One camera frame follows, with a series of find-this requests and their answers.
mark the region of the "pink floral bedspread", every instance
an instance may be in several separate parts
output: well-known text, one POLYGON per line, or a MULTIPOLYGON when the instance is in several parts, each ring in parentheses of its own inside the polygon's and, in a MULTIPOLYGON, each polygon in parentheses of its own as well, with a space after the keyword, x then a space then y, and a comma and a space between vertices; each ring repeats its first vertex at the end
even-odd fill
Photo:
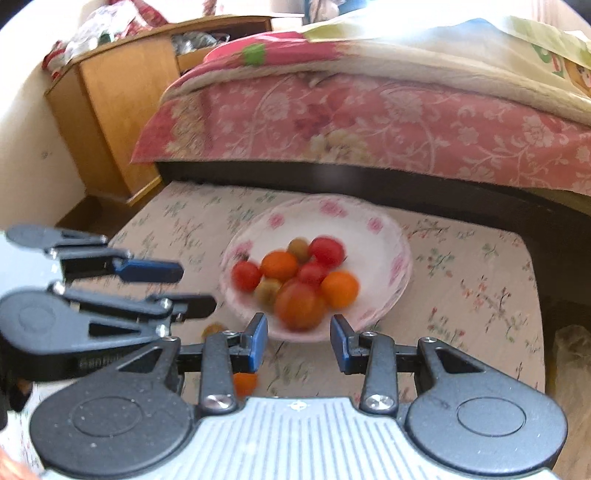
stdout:
POLYGON ((283 55, 280 46, 258 49, 252 38, 240 42, 228 44, 227 54, 214 50, 205 64, 171 85, 140 136, 133 162, 354 164, 591 194, 591 128, 521 103, 326 71, 271 69, 266 76, 187 88, 239 64, 263 69, 328 61, 337 54, 329 45, 314 44, 312 50, 293 38, 283 55))

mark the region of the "bed frame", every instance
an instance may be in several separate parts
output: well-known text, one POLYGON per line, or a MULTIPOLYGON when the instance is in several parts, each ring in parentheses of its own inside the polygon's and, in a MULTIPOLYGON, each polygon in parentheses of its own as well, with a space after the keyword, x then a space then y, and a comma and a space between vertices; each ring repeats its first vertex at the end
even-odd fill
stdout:
POLYGON ((521 235, 540 299, 591 306, 591 216, 513 187, 377 168, 270 161, 160 162, 173 180, 340 193, 521 235))

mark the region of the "red cherry tomato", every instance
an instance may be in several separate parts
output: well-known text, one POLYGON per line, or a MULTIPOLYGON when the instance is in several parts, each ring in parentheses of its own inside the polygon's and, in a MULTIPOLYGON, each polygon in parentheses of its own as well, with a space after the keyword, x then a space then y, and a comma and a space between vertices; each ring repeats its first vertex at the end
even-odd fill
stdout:
POLYGON ((258 266, 252 262, 240 260, 232 267, 232 285, 239 291, 254 291, 261 277, 258 266))
POLYGON ((320 265, 318 262, 308 262, 298 270, 297 279, 314 288, 319 288, 328 274, 329 271, 325 266, 320 265))
POLYGON ((329 236, 317 236, 308 247, 308 253, 329 270, 338 267, 345 260, 345 247, 329 236))

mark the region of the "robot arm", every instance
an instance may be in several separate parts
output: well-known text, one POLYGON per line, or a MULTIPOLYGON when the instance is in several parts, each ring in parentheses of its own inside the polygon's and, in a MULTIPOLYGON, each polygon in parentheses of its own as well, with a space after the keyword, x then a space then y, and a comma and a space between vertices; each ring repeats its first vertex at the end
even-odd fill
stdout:
POLYGON ((64 250, 53 258, 52 248, 34 250, 37 266, 49 259, 44 271, 60 271, 24 279, 0 299, 9 377, 81 377, 31 418, 47 479, 554 478, 549 468, 567 432, 560 407, 440 340, 397 345, 379 333, 356 333, 335 315, 330 340, 340 370, 365 375, 358 408, 348 398, 241 403, 232 374, 255 372, 262 362, 262 313, 244 332, 181 345, 170 336, 171 322, 209 315, 211 297, 130 301, 72 290, 63 271, 133 271, 136 281, 172 276, 157 262, 128 267, 126 255, 103 257, 103 270, 92 256, 82 259, 90 267, 64 266, 70 258, 60 257, 64 250), (201 372, 196 404, 180 397, 186 372, 201 372), (410 404, 398 401, 399 372, 414 374, 418 398, 410 404))
POLYGON ((173 322, 205 318, 209 295, 152 295, 142 301, 70 288, 78 278, 176 283, 176 262, 137 260, 104 236, 18 225, 0 232, 0 428, 20 411, 27 382, 78 378, 168 335, 173 322))

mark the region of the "bed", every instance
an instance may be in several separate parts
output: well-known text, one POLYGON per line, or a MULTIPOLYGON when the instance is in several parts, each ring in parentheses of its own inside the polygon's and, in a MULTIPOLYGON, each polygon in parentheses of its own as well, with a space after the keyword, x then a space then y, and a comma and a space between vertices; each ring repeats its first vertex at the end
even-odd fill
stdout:
POLYGON ((133 161, 517 232, 540 295, 588 304, 584 41, 517 17, 387 28, 365 10, 218 47, 165 92, 133 161))

